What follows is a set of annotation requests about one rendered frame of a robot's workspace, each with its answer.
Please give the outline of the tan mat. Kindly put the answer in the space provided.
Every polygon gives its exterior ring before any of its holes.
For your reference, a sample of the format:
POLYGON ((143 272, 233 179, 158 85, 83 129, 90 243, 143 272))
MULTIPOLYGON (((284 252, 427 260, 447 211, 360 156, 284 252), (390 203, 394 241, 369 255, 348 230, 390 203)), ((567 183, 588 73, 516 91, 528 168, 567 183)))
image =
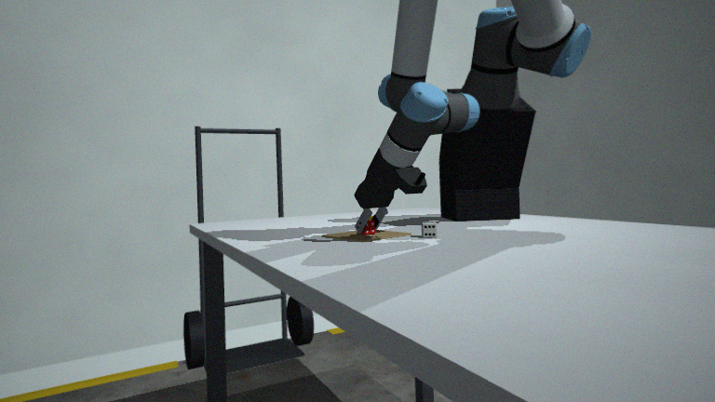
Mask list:
POLYGON ((364 234, 358 234, 358 231, 352 231, 352 232, 345 232, 345 233, 338 233, 338 234, 324 234, 321 237, 328 237, 328 238, 342 239, 342 240, 349 240, 349 241, 357 241, 357 242, 368 242, 368 241, 381 240, 381 239, 387 239, 387 238, 393 238, 393 237, 400 237, 400 236, 405 236, 405 235, 411 235, 411 233, 376 230, 375 234, 364 235, 364 234))

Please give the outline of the red die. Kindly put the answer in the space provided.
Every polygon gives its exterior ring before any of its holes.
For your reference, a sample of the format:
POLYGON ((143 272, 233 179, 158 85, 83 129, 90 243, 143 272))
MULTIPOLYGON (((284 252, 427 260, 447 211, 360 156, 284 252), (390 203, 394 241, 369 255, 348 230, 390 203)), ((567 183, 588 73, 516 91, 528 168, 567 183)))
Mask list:
POLYGON ((359 235, 374 235, 375 234, 375 221, 368 220, 366 227, 364 228, 362 234, 359 235))

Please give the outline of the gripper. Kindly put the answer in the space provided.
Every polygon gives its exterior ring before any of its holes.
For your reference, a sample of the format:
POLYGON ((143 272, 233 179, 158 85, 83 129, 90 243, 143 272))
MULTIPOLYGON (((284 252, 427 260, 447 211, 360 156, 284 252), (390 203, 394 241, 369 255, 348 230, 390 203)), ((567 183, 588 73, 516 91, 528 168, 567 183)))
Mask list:
POLYGON ((425 174, 418 167, 413 166, 419 155, 417 152, 396 147, 386 132, 367 170, 365 180, 355 192, 355 198, 363 208, 355 225, 359 234, 362 234, 372 215, 371 208, 378 208, 372 217, 376 232, 385 214, 388 213, 386 207, 390 205, 398 188, 405 194, 423 193, 427 186, 425 174))

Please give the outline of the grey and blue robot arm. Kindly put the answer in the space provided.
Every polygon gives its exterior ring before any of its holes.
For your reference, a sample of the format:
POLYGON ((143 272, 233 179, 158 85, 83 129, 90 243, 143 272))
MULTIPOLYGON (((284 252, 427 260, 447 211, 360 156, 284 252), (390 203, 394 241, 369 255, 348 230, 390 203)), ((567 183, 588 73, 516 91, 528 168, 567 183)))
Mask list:
POLYGON ((452 94, 425 82, 438 0, 399 0, 392 70, 378 88, 380 102, 397 112, 387 135, 398 147, 417 152, 430 135, 470 129, 479 108, 516 107, 519 67, 557 77, 576 70, 590 27, 561 0, 511 2, 480 14, 467 81, 452 94))

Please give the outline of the grey die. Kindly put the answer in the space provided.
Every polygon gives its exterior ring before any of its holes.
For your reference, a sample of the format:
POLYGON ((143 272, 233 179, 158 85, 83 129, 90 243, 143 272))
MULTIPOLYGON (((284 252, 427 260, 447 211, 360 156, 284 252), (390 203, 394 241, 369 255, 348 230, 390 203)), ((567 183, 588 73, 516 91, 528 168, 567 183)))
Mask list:
POLYGON ((422 222, 422 237, 423 238, 438 237, 438 228, 437 228, 437 224, 434 221, 422 222))

